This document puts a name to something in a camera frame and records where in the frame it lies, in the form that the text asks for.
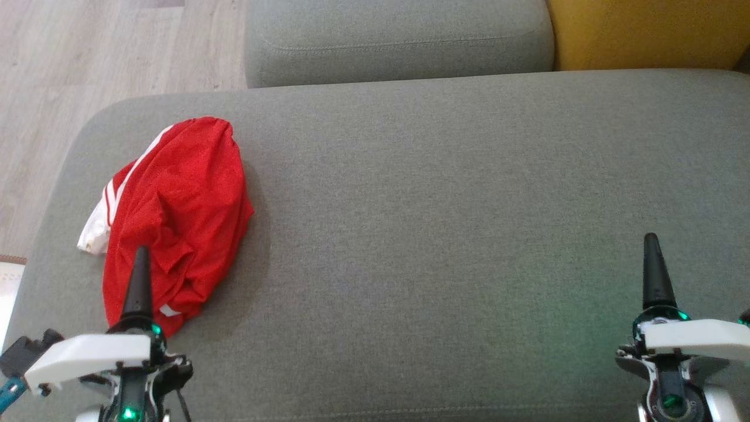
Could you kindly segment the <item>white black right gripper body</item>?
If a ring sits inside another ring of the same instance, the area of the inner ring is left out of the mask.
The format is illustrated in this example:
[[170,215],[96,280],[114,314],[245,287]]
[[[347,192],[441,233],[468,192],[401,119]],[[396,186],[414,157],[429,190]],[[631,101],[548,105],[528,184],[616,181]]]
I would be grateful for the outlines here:
[[642,312],[619,368],[648,382],[637,404],[640,421],[744,421],[731,393],[710,382],[734,362],[748,363],[748,325],[692,320],[675,307]]

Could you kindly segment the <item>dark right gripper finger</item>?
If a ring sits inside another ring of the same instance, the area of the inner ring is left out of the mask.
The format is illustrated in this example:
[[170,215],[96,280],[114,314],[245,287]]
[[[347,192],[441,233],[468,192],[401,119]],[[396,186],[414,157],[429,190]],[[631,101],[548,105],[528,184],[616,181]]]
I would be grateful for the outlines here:
[[659,238],[652,233],[652,307],[654,305],[677,307],[677,300]]
[[659,241],[655,233],[646,233],[643,239],[643,309],[651,307],[660,298]]

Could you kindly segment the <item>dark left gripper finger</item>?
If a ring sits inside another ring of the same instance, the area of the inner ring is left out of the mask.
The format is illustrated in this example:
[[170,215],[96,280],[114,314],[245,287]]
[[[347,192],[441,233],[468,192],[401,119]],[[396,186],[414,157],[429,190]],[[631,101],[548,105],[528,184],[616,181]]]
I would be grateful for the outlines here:
[[152,299],[152,265],[147,246],[138,248],[138,286],[140,326],[151,326],[153,323]]
[[130,321],[137,317],[141,310],[141,248],[138,247],[135,256],[126,297],[124,299],[120,323],[121,326],[132,326]]

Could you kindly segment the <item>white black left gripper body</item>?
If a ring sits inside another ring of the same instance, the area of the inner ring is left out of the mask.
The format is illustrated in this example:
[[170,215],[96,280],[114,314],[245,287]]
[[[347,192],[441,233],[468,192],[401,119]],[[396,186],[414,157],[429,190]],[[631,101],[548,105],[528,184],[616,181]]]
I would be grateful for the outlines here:
[[69,381],[102,387],[107,405],[80,414],[80,421],[169,421],[165,397],[180,393],[193,376],[193,364],[168,352],[158,324],[131,322],[54,343],[24,372],[26,386],[35,394]]

